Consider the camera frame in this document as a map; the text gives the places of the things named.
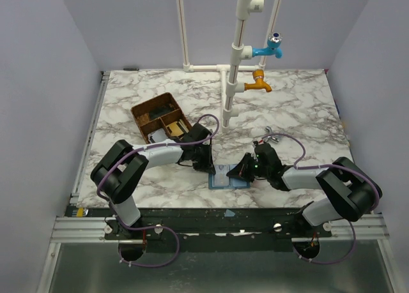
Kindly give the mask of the white pvc pipe frame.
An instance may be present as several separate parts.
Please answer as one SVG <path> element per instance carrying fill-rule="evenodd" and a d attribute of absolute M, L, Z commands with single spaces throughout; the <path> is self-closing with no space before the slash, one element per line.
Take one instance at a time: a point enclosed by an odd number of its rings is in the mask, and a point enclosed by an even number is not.
<path fill-rule="evenodd" d="M 274 33 L 275 23 L 282 0 L 274 0 L 270 21 L 266 33 L 266 40 L 270 33 Z M 238 93 L 244 93 L 244 84 L 254 83 L 252 73 L 255 70 L 263 70 L 266 66 L 268 56 L 252 57 L 250 45 L 244 45 L 245 26 L 253 13 L 261 13 L 265 5 L 265 0 L 237 0 L 236 2 L 236 26 L 233 42 L 231 44 L 231 56 L 229 64 L 216 65 L 194 65 L 189 61 L 189 50 L 187 43 L 187 30 L 185 23 L 185 11 L 183 0 L 176 0 L 177 16 L 180 30 L 182 65 L 186 72 L 194 71 L 217 71 L 221 76 L 221 126 L 226 132 L 229 128 L 231 118 L 238 117 L 239 110 L 234 108 L 234 97 Z"/>

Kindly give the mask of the gold card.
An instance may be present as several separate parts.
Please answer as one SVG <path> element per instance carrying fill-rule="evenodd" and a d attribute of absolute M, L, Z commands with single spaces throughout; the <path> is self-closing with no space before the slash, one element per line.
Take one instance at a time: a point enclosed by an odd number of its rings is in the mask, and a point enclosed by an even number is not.
<path fill-rule="evenodd" d="M 172 122 L 166 128 L 172 137 L 182 137 L 189 132 L 188 127 L 182 120 Z"/>

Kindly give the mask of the orange plastic faucet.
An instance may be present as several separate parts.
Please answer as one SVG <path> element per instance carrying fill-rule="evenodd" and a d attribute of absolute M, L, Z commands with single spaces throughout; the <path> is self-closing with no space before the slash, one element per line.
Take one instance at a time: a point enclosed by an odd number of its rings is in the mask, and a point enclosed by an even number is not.
<path fill-rule="evenodd" d="M 267 93 L 272 91 L 271 86 L 264 81 L 265 74 L 264 74 L 263 70 L 253 71 L 252 77 L 253 77 L 254 83 L 252 83 L 252 84 L 245 83 L 244 84 L 244 89 L 246 91 L 249 91 L 249 90 L 262 90 L 262 89 L 264 89 Z"/>

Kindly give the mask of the aluminium frame rail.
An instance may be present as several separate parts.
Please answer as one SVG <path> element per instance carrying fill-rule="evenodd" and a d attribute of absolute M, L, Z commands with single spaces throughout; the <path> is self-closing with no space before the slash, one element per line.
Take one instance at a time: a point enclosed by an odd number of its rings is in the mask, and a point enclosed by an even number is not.
<path fill-rule="evenodd" d="M 88 157 L 90 154 L 93 137 L 95 136 L 96 125 L 98 122 L 100 110 L 102 108 L 109 76 L 109 71 L 102 72 L 102 80 L 98 89 L 96 105 L 91 117 L 91 123 L 86 136 L 79 168 L 75 176 L 73 189 L 68 199 L 68 205 L 66 207 L 66 210 L 70 213 L 79 211 L 79 209 L 77 209 L 75 205 L 77 204 L 79 198 L 79 191 L 81 188 L 82 180 L 84 178 L 86 165 L 88 164 Z M 40 281 L 36 291 L 50 291 L 52 279 L 54 277 L 54 272 L 58 263 L 59 253 L 63 244 L 102 242 L 104 240 L 104 232 L 102 229 L 103 226 L 103 221 L 99 218 L 76 217 L 72 215 L 67 217 L 57 217 L 52 228 L 52 234 L 45 258 L 45 263 L 43 265 Z"/>

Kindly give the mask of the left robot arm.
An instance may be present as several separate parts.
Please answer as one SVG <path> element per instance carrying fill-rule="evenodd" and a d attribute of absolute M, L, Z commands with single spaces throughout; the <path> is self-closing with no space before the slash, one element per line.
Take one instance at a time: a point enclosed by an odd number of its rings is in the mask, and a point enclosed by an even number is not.
<path fill-rule="evenodd" d="M 90 178 L 121 221 L 134 226 L 141 217 L 132 196 L 144 172 L 153 167 L 191 161 L 194 170 L 215 173 L 212 133 L 196 123 L 182 138 L 171 137 L 147 146 L 119 140 L 91 171 Z"/>

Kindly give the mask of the silver white card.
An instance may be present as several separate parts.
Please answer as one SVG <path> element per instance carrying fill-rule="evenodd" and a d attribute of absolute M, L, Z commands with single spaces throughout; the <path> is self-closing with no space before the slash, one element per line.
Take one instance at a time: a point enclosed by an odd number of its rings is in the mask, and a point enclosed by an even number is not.
<path fill-rule="evenodd" d="M 151 144 L 163 142 L 167 139 L 167 135 L 163 129 L 158 129 L 148 134 L 148 142 Z"/>

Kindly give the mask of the blue leather card holder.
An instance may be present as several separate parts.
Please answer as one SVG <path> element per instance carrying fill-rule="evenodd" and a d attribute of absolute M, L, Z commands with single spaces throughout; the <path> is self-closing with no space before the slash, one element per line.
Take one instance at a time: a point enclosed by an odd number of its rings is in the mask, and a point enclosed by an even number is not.
<path fill-rule="evenodd" d="M 250 183 L 227 176 L 227 173 L 234 167 L 236 164 L 215 165 L 215 174 L 208 176 L 208 188 L 211 190 L 250 188 Z"/>

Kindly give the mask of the black mounting rail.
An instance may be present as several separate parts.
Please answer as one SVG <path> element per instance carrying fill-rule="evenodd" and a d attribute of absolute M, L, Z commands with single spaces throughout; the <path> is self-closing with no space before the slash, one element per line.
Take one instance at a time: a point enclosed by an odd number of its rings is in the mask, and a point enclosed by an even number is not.
<path fill-rule="evenodd" d="M 303 226 L 297 208 L 142 208 L 136 230 L 106 220 L 105 239 L 149 252 L 290 252 L 293 241 L 331 237 L 319 225 Z"/>

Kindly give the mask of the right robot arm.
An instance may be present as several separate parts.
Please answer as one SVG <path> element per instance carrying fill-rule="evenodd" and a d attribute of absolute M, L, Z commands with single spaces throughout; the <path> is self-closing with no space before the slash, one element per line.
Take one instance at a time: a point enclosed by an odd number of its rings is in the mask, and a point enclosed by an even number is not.
<path fill-rule="evenodd" d="M 372 211 L 382 197 L 380 187 L 350 159 L 340 157 L 329 165 L 296 168 L 285 165 L 267 143 L 254 147 L 227 176 L 247 183 L 266 179 L 276 190 L 322 190 L 326 197 L 306 204 L 295 214 L 295 225 L 302 229 L 325 222 L 359 220 Z"/>

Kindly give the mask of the woven brown basket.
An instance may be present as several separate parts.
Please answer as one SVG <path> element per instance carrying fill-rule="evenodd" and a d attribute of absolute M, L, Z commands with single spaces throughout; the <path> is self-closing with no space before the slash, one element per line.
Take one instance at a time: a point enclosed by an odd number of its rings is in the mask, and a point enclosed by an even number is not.
<path fill-rule="evenodd" d="M 172 122 L 182 120 L 189 130 L 192 128 L 171 93 L 160 94 L 150 100 L 134 105 L 130 111 L 147 144 L 149 144 L 148 134 L 158 129 L 163 129 L 167 137 L 172 137 L 166 128 Z"/>

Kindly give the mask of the blue plastic faucet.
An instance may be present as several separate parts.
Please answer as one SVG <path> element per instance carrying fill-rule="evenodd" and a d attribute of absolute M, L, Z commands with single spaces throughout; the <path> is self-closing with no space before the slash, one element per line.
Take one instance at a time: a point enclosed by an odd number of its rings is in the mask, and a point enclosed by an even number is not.
<path fill-rule="evenodd" d="M 258 56 L 275 56 L 277 59 L 282 57 L 282 50 L 280 48 L 282 42 L 281 33 L 270 33 L 266 40 L 266 47 L 259 49 L 252 49 L 252 57 Z"/>

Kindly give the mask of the pale patterned card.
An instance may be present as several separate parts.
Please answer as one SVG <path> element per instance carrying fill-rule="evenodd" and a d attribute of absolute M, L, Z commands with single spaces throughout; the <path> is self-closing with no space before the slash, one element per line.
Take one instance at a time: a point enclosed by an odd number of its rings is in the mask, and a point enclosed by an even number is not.
<path fill-rule="evenodd" d="M 218 188 L 229 186 L 229 178 L 226 175 L 228 172 L 229 172 L 229 165 L 215 166 L 215 174 L 212 179 L 212 185 Z"/>

